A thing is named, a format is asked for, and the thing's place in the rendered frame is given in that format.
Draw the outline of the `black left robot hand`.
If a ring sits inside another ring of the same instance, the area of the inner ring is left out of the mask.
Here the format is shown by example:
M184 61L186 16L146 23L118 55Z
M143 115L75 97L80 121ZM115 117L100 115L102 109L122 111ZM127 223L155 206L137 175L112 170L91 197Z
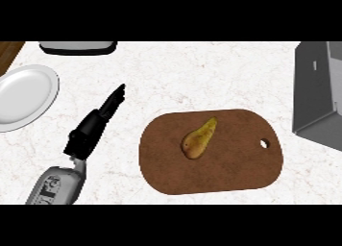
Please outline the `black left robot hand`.
M125 85L119 85L109 95L102 107L94 109L78 127L71 131L63 153L78 160L86 160L91 155L100 140L106 124L119 105L125 101Z

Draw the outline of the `yellow-brown eggplant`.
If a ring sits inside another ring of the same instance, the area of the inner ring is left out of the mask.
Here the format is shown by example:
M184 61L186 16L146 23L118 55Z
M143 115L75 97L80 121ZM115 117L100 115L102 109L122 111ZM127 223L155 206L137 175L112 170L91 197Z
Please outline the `yellow-brown eggplant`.
M217 128L217 117L214 116L203 126L190 132L181 140L181 151L187 159L196 160L205 153Z

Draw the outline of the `brown wooden surface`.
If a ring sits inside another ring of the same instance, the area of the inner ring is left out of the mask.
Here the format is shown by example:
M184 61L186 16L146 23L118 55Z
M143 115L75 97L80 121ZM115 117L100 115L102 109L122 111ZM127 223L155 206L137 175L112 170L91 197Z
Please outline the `brown wooden surface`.
M0 41L0 76L7 72L24 46L24 41Z

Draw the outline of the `white oval plate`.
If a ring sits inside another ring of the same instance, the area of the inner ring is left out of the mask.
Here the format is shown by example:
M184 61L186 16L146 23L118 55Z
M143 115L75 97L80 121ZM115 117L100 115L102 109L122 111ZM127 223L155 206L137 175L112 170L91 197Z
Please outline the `white oval plate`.
M0 77L0 133L18 130L44 114L59 93L59 76L40 64Z

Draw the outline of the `brown wooden cutting board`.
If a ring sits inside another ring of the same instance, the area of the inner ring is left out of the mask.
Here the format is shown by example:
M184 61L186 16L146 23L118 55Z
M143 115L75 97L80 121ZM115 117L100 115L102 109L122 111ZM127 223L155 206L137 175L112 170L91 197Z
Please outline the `brown wooden cutting board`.
M212 117L218 124L208 149L190 160L180 142ZM168 195L261 188L279 178L283 162L274 129L248 110L167 113L142 134L140 171L150 186Z

